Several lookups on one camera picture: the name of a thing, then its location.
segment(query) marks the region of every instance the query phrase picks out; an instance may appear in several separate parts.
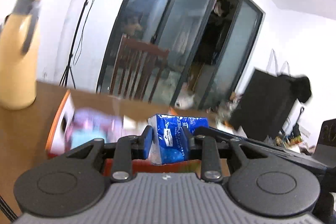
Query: yellow bottle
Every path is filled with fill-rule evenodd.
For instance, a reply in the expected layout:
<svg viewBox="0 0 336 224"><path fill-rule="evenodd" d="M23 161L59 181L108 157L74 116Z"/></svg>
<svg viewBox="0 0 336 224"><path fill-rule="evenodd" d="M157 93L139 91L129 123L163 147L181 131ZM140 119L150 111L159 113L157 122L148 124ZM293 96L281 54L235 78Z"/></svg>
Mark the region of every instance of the yellow bottle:
<svg viewBox="0 0 336 224"><path fill-rule="evenodd" d="M17 0L0 33L0 105L22 109L36 98L41 0Z"/></svg>

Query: tripod leg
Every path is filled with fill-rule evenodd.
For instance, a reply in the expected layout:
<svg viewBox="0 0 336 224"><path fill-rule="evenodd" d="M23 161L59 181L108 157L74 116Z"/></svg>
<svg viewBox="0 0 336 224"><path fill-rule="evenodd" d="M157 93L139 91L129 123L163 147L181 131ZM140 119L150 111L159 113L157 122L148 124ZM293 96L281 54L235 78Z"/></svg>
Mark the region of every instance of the tripod leg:
<svg viewBox="0 0 336 224"><path fill-rule="evenodd" d="M72 78L73 87L76 89L76 85L75 85L75 81L74 81L74 76L72 74L71 67L70 67L70 74L71 74L71 78Z"/></svg>
<svg viewBox="0 0 336 224"><path fill-rule="evenodd" d="M67 68L65 68L65 70L64 70L64 73L63 73L63 75L62 75L62 77L61 77L61 80L60 80L60 82L59 82L59 86L63 86L63 84L64 84L64 80L65 80L65 73L66 73L66 71L67 71Z"/></svg>

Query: plastic packaging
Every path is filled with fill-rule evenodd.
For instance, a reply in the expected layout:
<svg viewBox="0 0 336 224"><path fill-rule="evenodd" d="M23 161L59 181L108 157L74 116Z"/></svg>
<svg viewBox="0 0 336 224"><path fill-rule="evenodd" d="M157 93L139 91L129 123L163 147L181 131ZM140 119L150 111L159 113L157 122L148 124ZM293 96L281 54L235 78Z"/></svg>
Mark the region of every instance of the plastic packaging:
<svg viewBox="0 0 336 224"><path fill-rule="evenodd" d="M182 126L193 134L199 126L208 127L208 120L200 117L182 117L156 114L148 119L154 129L151 161L154 164L169 164L188 160L188 142Z"/></svg>

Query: metal screw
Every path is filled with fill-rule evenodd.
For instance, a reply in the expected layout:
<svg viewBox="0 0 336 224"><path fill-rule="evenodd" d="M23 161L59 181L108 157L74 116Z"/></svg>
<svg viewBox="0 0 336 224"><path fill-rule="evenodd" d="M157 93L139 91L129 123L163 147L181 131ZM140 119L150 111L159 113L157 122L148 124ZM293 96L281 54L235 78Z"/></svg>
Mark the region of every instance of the metal screw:
<svg viewBox="0 0 336 224"><path fill-rule="evenodd" d="M125 171L117 171L112 174L112 177L117 180L125 180L129 178L129 174Z"/></svg>
<svg viewBox="0 0 336 224"><path fill-rule="evenodd" d="M206 171L204 175L207 179L219 179L221 177L218 171Z"/></svg>

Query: wooden chair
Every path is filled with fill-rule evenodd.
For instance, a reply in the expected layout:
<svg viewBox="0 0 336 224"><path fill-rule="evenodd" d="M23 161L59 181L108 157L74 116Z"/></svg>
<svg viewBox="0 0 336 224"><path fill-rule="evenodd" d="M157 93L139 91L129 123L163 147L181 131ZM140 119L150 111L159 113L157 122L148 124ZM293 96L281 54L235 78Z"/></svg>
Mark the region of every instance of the wooden chair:
<svg viewBox="0 0 336 224"><path fill-rule="evenodd" d="M121 40L117 60L114 66L113 77L110 86L110 94L113 93L118 69L122 68L123 71L119 84L118 96L120 96L122 91L125 73L127 70L129 70L123 97L126 98L130 81L134 73L134 79L129 93L129 99L132 99L135 89L134 99L142 101L151 74L155 67L159 67L159 71L156 75L156 79L150 97L148 99L148 102L151 102L162 71L167 64L168 53L169 50L161 50L157 45L141 42L132 38L123 37ZM139 78L138 85L135 88L139 73L141 74L141 76Z"/></svg>

